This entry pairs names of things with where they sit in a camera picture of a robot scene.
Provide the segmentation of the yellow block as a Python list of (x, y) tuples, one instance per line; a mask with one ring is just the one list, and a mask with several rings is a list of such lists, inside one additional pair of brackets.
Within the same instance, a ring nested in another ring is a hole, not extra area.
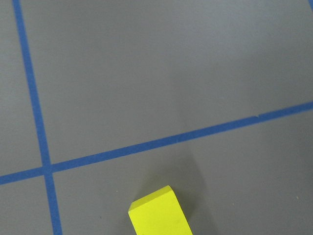
[(137, 235), (191, 235), (192, 231), (170, 186), (131, 203), (128, 215)]

